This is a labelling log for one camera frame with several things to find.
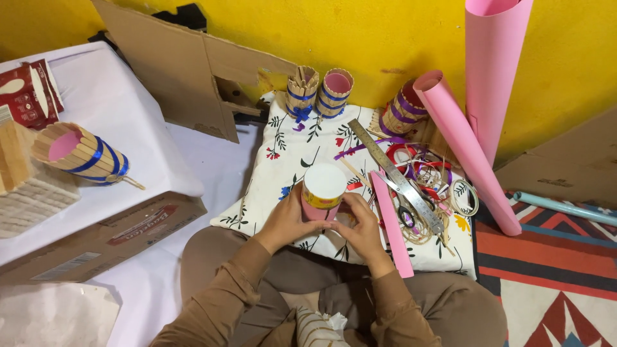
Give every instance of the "brown sleeve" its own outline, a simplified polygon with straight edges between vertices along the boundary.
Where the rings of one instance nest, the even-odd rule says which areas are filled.
[[[270,259],[257,240],[247,241],[151,346],[228,346],[244,311],[259,301],[257,287]]]
[[[373,293],[377,320],[371,333],[379,346],[441,346],[398,270],[374,280]]]

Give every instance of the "person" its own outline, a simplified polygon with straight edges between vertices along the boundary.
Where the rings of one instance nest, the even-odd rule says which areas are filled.
[[[302,222],[301,184],[253,237],[207,227],[188,241],[180,273],[183,310],[151,346],[298,346],[295,309],[281,292],[316,291],[321,313],[347,317],[343,336],[352,347],[503,346],[505,313],[490,292],[448,272],[402,279],[381,244],[377,216],[359,194],[343,194],[358,222],[354,228]],[[323,229],[338,232],[366,266],[289,246]]]

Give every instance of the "light blue paper roll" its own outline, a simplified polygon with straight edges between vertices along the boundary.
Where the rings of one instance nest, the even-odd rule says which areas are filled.
[[[517,191],[516,193],[514,193],[514,200],[617,227],[617,218],[610,215],[582,209],[580,207],[560,203],[558,201],[547,198],[541,198],[533,194],[523,193],[522,191]]]

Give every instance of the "metal ruler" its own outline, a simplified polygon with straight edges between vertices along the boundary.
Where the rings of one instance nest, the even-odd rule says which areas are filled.
[[[412,184],[403,176],[396,166],[388,159],[386,153],[377,146],[371,135],[360,125],[357,119],[347,123],[351,130],[355,133],[355,136],[362,141],[366,146],[366,149],[371,154],[371,157],[375,159],[377,164],[386,171],[388,177],[396,184],[396,192],[402,194],[405,199],[413,206],[417,213],[421,214],[429,224],[429,228],[433,233],[438,234],[444,231],[444,224],[428,207],[428,205],[420,196],[420,193]]]

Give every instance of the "barcode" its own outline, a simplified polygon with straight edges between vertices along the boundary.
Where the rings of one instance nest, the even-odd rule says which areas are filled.
[[[13,115],[10,114],[9,105],[0,106],[0,123],[4,123],[7,120],[12,120]]]
[[[84,264],[87,261],[90,261],[98,256],[100,256],[101,253],[94,253],[94,252],[85,252],[84,254],[82,254],[81,256],[77,256],[74,257],[73,259],[62,263],[56,267],[54,267],[53,269],[49,269],[45,272],[43,272],[42,274],[36,275],[34,277],[31,278],[31,280],[35,280],[35,281],[49,281],[52,280],[62,274],[64,274],[66,271],[72,270],[76,267],[78,267],[79,265]]]

